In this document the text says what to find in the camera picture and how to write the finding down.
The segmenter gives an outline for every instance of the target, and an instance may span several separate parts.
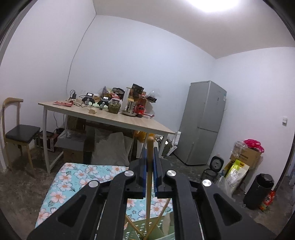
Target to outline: wooden chair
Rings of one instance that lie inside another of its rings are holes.
[[[22,146],[25,146],[27,148],[28,159],[29,159],[29,163],[30,163],[32,170],[33,170],[33,175],[34,175],[34,177],[36,177],[35,170],[34,170],[33,163],[32,163],[31,153],[30,153],[30,149],[29,149],[29,143],[33,139],[38,137],[39,152],[41,153],[40,135],[39,135],[40,128],[36,127],[36,126],[22,125],[19,123],[20,103],[22,103],[23,101],[24,100],[20,99],[20,98],[7,98],[3,102],[3,105],[2,105],[2,130],[3,130],[5,151],[6,151],[6,155],[7,155],[7,159],[8,159],[9,168],[12,171],[12,164],[11,164],[11,161],[9,158],[7,143],[11,142],[13,144],[16,144],[21,151],[21,155],[22,155]],[[12,103],[17,103],[17,126],[5,134],[4,110],[8,105],[10,105]]]

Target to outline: ceiling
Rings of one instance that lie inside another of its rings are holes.
[[[96,14],[123,17],[172,32],[215,58],[295,47],[287,27],[263,0],[239,0],[223,12],[202,12],[187,0],[93,0]]]

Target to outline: black rice cooker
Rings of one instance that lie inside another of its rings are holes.
[[[201,175],[201,180],[209,179],[210,181],[214,182],[218,172],[222,169],[223,163],[224,160],[221,157],[212,157],[209,168],[205,169]]]

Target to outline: dirty floor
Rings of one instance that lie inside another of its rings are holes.
[[[58,154],[59,152],[49,152],[50,160],[52,161]],[[13,173],[11,171],[0,173],[0,207],[22,239],[26,239],[30,231],[34,229],[43,199],[63,164],[63,160],[59,160],[51,173],[47,174],[44,160],[38,156],[36,150],[33,150],[32,158],[36,179],[30,176],[25,154],[24,157],[14,161]],[[185,174],[192,181],[199,182],[203,170],[208,168],[208,166],[186,166],[175,155],[166,157],[166,159],[170,161],[174,170]],[[242,191],[237,190],[233,197],[239,205],[243,206],[244,193]],[[283,182],[273,204],[265,213],[260,210],[244,209],[256,222],[278,234],[291,216],[291,189],[288,182]]]

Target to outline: glass jar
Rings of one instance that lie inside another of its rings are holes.
[[[119,112],[120,108],[121,108],[121,103],[120,103],[119,99],[113,99],[109,103],[109,112],[110,113],[117,114]]]

